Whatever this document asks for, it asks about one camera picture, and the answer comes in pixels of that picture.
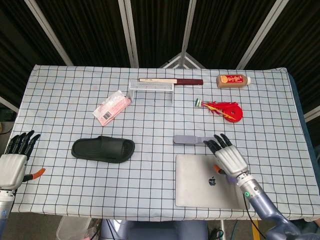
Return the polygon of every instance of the gray spatula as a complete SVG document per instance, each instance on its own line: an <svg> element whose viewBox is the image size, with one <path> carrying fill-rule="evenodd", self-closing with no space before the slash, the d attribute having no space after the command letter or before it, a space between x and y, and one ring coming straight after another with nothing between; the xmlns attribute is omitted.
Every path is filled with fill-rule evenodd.
<svg viewBox="0 0 320 240"><path fill-rule="evenodd" d="M213 136L191 136L191 135L175 135L173 142L175 144L196 145L203 144L204 141L215 139Z"/></svg>

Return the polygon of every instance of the silver laptop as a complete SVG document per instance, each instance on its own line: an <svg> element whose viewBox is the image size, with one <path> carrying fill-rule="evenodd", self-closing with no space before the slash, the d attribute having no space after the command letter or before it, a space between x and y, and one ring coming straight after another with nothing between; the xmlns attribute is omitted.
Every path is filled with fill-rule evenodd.
<svg viewBox="0 0 320 240"><path fill-rule="evenodd" d="M177 155L175 204L180 207L246 209L243 193L214 170L214 155Z"/></svg>

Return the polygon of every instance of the grid tablecloth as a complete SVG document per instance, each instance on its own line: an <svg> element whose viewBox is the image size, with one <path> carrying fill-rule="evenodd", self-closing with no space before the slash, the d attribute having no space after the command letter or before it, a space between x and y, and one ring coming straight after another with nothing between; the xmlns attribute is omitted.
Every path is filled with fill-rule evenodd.
<svg viewBox="0 0 320 240"><path fill-rule="evenodd" d="M251 84L220 89L219 74L244 74ZM135 101L102 127L92 112L138 78L195 78L171 93L138 92ZM226 121L194 100L238 102L243 119ZM263 71L39 66L30 75L11 137L41 133L26 173L39 179L18 189L14 212L139 221L247 219L243 210L175 205L177 154L211 154L204 145L173 145L174 135L225 133L249 163L251 174L289 219L319 218L320 197L285 68ZM131 139L131 159L106 163L76 159L77 139L100 135ZM253 217L258 215L250 208Z"/></svg>

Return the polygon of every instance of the black slipper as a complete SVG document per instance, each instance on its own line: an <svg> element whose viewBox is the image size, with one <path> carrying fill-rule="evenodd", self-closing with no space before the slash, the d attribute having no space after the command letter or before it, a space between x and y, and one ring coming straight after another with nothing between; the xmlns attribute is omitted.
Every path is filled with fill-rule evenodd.
<svg viewBox="0 0 320 240"><path fill-rule="evenodd" d="M98 136L78 139L72 145L71 154L78 159L119 164L127 161L134 150L135 143L132 140Z"/></svg>

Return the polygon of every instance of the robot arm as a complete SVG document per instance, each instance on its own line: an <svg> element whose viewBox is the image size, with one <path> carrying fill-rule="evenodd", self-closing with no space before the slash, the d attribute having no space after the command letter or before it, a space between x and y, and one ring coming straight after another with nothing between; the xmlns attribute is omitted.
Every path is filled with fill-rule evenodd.
<svg viewBox="0 0 320 240"><path fill-rule="evenodd" d="M248 199L262 220L272 220L276 226L266 234L267 240L319 240L320 236L312 233L300 235L299 229L286 219L276 208L255 178L248 173L248 164L230 140L221 134L214 135L213 140L204 141L217 158L218 166L224 172L237 179L244 196Z"/></svg>
<svg viewBox="0 0 320 240"><path fill-rule="evenodd" d="M32 130L28 134L14 136L0 157L0 239L13 207L17 189L23 182L36 179L45 171L42 168L35 174L25 175L27 162L40 137L38 134L30 140L33 134Z"/></svg>

